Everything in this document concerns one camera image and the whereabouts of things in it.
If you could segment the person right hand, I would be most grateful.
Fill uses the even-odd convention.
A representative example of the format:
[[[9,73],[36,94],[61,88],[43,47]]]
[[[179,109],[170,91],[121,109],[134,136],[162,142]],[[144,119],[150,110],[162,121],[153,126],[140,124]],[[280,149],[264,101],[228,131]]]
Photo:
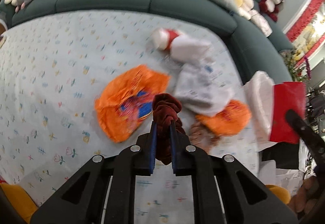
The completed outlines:
[[[312,189],[319,187],[318,179],[316,176],[311,176],[310,178],[304,180],[303,184],[297,191],[297,194],[294,195],[290,202],[288,203],[288,207],[295,213],[304,212],[308,214],[315,204],[318,202],[317,199],[311,199],[307,197],[307,193]]]

